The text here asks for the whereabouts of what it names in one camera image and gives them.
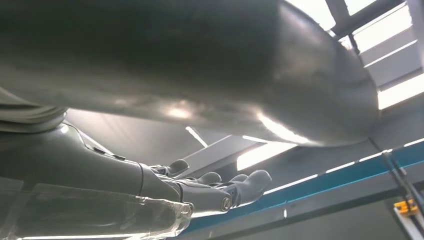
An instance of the ceiling light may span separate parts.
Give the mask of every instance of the ceiling light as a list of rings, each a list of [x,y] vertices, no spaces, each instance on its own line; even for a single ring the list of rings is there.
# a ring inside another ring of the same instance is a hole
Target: ceiling light
[[[304,144],[309,142],[309,140],[306,137],[296,135],[294,132],[288,130],[285,126],[274,122],[273,120],[269,119],[268,117],[264,116],[261,113],[259,113],[257,117],[268,130],[270,130],[275,135],[277,135],[278,137],[284,140],[288,140],[290,142],[298,143],[298,144]]]
[[[378,108],[385,109],[424,93],[424,75],[420,74],[378,93]]]
[[[273,193],[273,192],[275,192],[275,191],[278,191],[278,190],[281,190],[281,189],[285,189],[285,188],[291,187],[291,186],[293,186],[293,185],[296,185],[296,184],[300,184],[300,183],[306,182],[306,181],[311,180],[311,179],[314,179],[314,178],[316,178],[316,177],[318,177],[318,174],[315,174],[315,175],[312,175],[312,176],[308,176],[308,177],[302,178],[302,179],[300,179],[300,180],[297,180],[297,181],[291,182],[291,183],[289,183],[289,184],[286,184],[286,185],[282,185],[282,186],[279,186],[279,187],[273,188],[273,189],[271,189],[271,190],[268,190],[268,191],[264,192],[263,194],[264,194],[264,195],[266,195],[266,194],[270,194],[270,193]]]
[[[258,143],[269,143],[270,142],[270,141],[263,140],[263,139],[260,139],[260,138],[257,138],[257,137],[252,137],[252,136],[243,136],[243,138],[246,139],[246,140],[250,140],[250,141],[258,142]]]
[[[354,162],[354,161],[351,161],[351,162],[346,163],[346,164],[343,164],[343,165],[341,165],[341,166],[338,166],[338,167],[335,167],[335,168],[329,169],[329,170],[325,171],[325,173],[326,173],[326,174],[328,174],[328,173],[331,173],[331,172],[334,172],[334,171],[337,171],[337,170],[344,169],[344,168],[346,168],[346,167],[352,166],[352,165],[354,165],[354,164],[355,164],[355,162]]]
[[[296,146],[296,144],[292,143],[269,142],[265,145],[254,148],[237,158],[237,170],[240,171],[253,166]]]
[[[200,135],[191,126],[187,126],[185,130],[187,130],[193,136],[193,138],[195,138],[203,147],[208,147],[208,144],[203,141]]]

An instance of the transparent panel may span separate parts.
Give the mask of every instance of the transparent panel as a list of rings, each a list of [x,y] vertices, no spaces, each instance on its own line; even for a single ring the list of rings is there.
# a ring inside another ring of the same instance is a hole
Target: transparent panel
[[[286,0],[309,15],[324,30],[330,30],[336,22],[325,0]]]
[[[376,0],[344,0],[350,15],[354,15]]]
[[[10,186],[0,182],[0,202],[6,209],[0,211],[0,220],[6,222],[0,239],[176,237],[192,215],[189,204],[163,199],[48,184],[37,184],[32,192]]]
[[[365,52],[408,29],[411,25],[412,21],[408,6],[402,5],[356,30],[353,32],[353,36],[359,51]]]

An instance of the metal cylinder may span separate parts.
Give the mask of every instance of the metal cylinder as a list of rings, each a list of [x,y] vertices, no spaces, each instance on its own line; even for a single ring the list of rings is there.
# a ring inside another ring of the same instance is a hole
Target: metal cylinder
[[[283,0],[2,0],[0,16],[0,87],[35,105],[306,146],[378,119],[360,61]]]

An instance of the skylight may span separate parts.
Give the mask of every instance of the skylight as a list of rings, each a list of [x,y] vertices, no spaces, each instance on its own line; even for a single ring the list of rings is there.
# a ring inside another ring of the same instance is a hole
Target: skylight
[[[330,30],[336,22],[325,0],[286,0],[309,15],[325,31]]]

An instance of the robotic hand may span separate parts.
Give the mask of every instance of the robotic hand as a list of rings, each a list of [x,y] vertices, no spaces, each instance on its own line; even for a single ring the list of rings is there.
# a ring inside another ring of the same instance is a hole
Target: robotic hand
[[[182,202],[192,204],[193,218],[223,214],[229,209],[250,204],[264,194],[272,181],[264,170],[257,170],[250,176],[237,175],[226,183],[221,183],[221,176],[215,172],[208,172],[199,178],[172,178],[188,167],[188,164],[180,159],[169,166],[151,166],[151,170],[158,172],[156,177],[176,190]],[[148,171],[149,169],[144,167],[143,172]]]
[[[180,159],[147,166],[85,145],[61,124],[33,134],[3,132],[0,240],[23,237],[175,236],[191,218],[224,214],[256,201],[271,183],[263,170],[222,183],[209,172],[179,178]]]

